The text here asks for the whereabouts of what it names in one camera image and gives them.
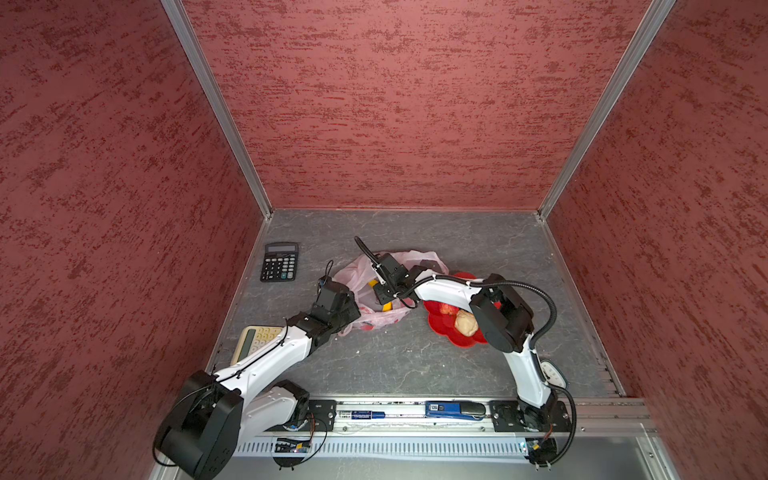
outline black calculator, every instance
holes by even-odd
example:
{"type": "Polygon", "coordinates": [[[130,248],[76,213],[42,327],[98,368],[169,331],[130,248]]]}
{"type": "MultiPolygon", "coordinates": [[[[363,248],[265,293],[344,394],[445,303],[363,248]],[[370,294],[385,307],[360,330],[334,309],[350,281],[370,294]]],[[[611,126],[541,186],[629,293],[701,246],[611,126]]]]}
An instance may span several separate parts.
{"type": "Polygon", "coordinates": [[[270,243],[264,247],[262,282],[293,282],[299,265],[299,244],[294,242],[270,243]]]}

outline blue marker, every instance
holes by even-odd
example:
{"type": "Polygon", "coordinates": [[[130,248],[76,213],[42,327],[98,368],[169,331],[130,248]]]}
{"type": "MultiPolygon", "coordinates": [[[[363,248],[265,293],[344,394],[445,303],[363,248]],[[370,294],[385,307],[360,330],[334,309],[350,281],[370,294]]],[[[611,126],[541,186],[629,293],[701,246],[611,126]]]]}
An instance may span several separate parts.
{"type": "Polygon", "coordinates": [[[384,412],[370,412],[366,410],[340,410],[336,412],[336,417],[342,420],[370,420],[384,419],[384,412]]]}

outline red wall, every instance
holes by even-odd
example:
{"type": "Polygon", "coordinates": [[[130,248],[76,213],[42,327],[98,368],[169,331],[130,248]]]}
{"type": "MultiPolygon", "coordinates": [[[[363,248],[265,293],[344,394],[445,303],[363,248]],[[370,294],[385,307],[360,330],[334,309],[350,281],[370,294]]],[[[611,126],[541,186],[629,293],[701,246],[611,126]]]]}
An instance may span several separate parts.
{"type": "Polygon", "coordinates": [[[3,2],[0,62],[0,478],[145,478],[260,214],[160,2],[3,2]]]}
{"type": "Polygon", "coordinates": [[[187,0],[276,207],[541,204],[649,0],[187,0]]]}
{"type": "Polygon", "coordinates": [[[766,24],[678,0],[549,218],[689,480],[768,472],[766,24]]]}

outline red bowl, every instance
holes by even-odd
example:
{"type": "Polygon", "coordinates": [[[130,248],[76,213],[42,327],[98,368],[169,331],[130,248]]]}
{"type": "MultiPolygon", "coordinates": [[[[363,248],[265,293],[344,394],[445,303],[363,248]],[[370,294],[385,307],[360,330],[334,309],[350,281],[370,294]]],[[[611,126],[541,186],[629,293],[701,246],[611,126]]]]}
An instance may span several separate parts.
{"type": "MultiPolygon", "coordinates": [[[[459,278],[466,278],[467,280],[477,278],[470,273],[464,272],[457,273],[455,276],[459,278]]],[[[435,333],[438,335],[447,336],[451,343],[462,349],[468,349],[469,347],[474,346],[476,343],[488,343],[488,341],[485,340],[485,337],[480,332],[480,329],[478,329],[478,331],[475,332],[475,335],[473,336],[464,336],[463,333],[459,332],[456,327],[454,327],[454,324],[456,323],[456,314],[440,313],[441,305],[442,303],[440,302],[424,302],[424,308],[426,308],[427,312],[429,313],[429,327],[432,328],[435,333]]]]}

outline plastic bag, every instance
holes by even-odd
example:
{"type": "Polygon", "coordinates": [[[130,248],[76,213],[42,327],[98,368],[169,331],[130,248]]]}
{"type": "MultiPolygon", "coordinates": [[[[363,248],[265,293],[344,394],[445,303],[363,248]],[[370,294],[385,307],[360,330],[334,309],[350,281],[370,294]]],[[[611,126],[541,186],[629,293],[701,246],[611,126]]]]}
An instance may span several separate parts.
{"type": "MultiPolygon", "coordinates": [[[[430,267],[433,270],[440,270],[440,273],[448,272],[448,267],[435,252],[411,250],[409,252],[395,252],[392,253],[392,256],[409,270],[413,266],[421,264],[422,261],[428,260],[436,263],[436,267],[430,267]]],[[[354,262],[333,276],[334,282],[344,283],[352,290],[357,306],[360,308],[360,318],[350,323],[339,335],[345,336],[352,329],[378,329],[385,325],[397,323],[401,318],[408,315],[410,309],[406,308],[400,300],[393,300],[392,309],[389,312],[381,311],[382,306],[376,301],[373,288],[368,284],[372,280],[377,280],[376,273],[371,266],[371,260],[365,255],[360,255],[354,262]]]]}

